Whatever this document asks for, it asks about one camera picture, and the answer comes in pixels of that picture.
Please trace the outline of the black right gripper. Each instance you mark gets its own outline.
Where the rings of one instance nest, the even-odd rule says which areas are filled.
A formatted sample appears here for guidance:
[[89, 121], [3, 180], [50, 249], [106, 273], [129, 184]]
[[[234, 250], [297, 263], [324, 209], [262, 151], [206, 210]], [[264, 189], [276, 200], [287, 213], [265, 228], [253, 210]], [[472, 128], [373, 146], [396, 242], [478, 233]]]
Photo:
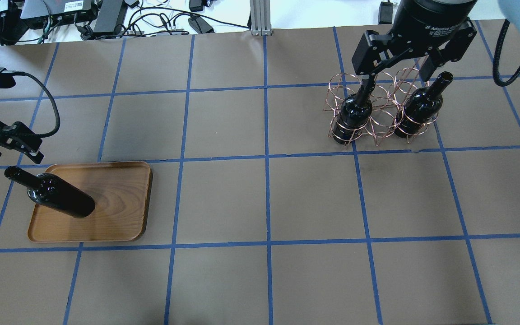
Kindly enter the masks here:
[[401, 61], [425, 57], [419, 70], [423, 82], [447, 62], [460, 61], [477, 34], [469, 18], [474, 6], [474, 0], [403, 0], [388, 33], [364, 31], [352, 65], [355, 74], [367, 76], [365, 98], [376, 87], [376, 75]]

